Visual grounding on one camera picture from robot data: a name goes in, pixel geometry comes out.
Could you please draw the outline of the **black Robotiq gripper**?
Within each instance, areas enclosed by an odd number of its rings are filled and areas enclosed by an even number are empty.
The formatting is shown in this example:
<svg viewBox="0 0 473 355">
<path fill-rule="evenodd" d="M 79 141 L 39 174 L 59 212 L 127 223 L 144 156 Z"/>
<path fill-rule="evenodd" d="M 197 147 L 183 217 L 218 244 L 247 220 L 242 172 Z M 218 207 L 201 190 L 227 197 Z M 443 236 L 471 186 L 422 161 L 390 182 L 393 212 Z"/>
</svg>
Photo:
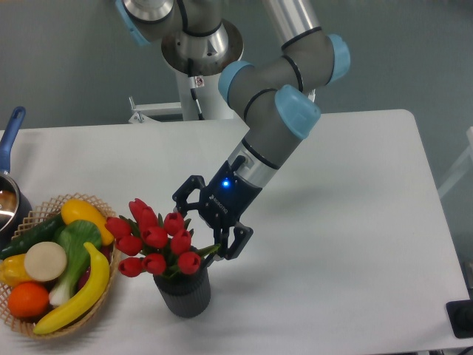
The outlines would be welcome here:
<svg viewBox="0 0 473 355">
<path fill-rule="evenodd" d="M 253 235 L 253 229 L 239 222 L 243 212 L 262 191 L 237 174 L 243 160 L 224 162 L 207 186 L 201 175 L 191 175 L 172 195 L 175 211 L 186 217 L 197 210 L 201 218 L 214 230 L 214 246 L 217 248 L 205 257 L 203 268 L 215 260 L 237 258 Z M 196 202 L 188 202 L 195 190 L 200 190 Z"/>
</svg>

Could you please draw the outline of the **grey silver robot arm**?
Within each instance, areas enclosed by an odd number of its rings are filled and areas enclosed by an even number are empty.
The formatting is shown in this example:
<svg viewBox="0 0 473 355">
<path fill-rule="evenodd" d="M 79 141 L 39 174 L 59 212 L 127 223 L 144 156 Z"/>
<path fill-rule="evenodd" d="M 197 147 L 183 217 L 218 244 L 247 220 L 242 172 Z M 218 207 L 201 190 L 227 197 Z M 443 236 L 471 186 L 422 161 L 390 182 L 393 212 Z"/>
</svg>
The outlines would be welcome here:
<svg viewBox="0 0 473 355">
<path fill-rule="evenodd" d="M 216 251 L 204 263 L 239 256 L 252 229 L 244 211 L 320 118 L 315 89 L 343 77 L 350 51 L 338 35 L 323 32 L 308 1 L 265 1 L 282 55 L 255 67 L 241 59 L 242 36 L 222 17 L 221 1 L 117 1 L 131 37 L 160 41 L 166 63 L 183 76 L 184 116 L 220 118 L 228 107 L 248 132 L 215 176 L 193 175 L 173 194 L 182 214 L 198 211 L 214 233 Z"/>
</svg>

